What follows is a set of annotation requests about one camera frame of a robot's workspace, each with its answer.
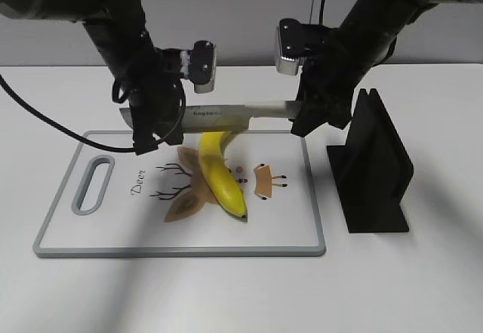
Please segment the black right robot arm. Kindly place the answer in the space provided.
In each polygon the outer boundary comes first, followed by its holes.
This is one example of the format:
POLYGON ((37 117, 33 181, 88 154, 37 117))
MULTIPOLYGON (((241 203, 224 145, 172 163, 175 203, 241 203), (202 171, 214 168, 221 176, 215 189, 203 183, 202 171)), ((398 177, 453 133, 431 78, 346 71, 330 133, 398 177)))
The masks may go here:
POLYGON ((280 55, 302 60, 296 99, 301 108, 291 118, 291 132, 305 137, 324 123, 339 129, 351 116, 355 87, 392 51, 398 34, 424 12, 441 3, 482 0, 357 0, 336 28, 279 22, 280 55))

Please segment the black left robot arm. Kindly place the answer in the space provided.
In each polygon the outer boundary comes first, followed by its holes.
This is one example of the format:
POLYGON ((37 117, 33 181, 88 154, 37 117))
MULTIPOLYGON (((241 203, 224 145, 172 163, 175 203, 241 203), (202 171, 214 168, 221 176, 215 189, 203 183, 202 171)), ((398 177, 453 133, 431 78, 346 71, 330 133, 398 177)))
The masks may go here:
POLYGON ((128 102, 133 146, 123 153, 148 153, 162 143, 183 142, 186 96, 180 75, 154 46, 142 0, 1 0, 12 20, 80 23, 112 73, 112 101, 128 102))

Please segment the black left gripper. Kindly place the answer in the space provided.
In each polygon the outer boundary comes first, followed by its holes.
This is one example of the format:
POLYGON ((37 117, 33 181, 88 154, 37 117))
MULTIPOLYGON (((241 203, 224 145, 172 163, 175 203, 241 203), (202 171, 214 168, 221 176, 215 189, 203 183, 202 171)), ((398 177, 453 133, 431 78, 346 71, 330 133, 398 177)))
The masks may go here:
POLYGON ((124 80, 137 156, 158 149, 154 133, 162 133, 169 146, 184 142, 181 121, 186 96, 181 80, 187 76, 188 65, 188 51, 158 48, 153 59, 138 63, 124 80))

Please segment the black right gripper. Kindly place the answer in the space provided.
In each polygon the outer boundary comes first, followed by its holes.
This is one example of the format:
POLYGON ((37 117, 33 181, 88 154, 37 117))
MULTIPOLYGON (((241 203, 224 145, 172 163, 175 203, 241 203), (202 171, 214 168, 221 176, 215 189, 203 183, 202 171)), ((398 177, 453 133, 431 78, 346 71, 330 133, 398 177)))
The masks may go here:
POLYGON ((303 62, 296 96, 302 104, 291 119, 293 135, 306 137, 324 123, 343 130, 351 121, 355 62, 337 36, 338 29, 331 28, 323 52, 303 62))

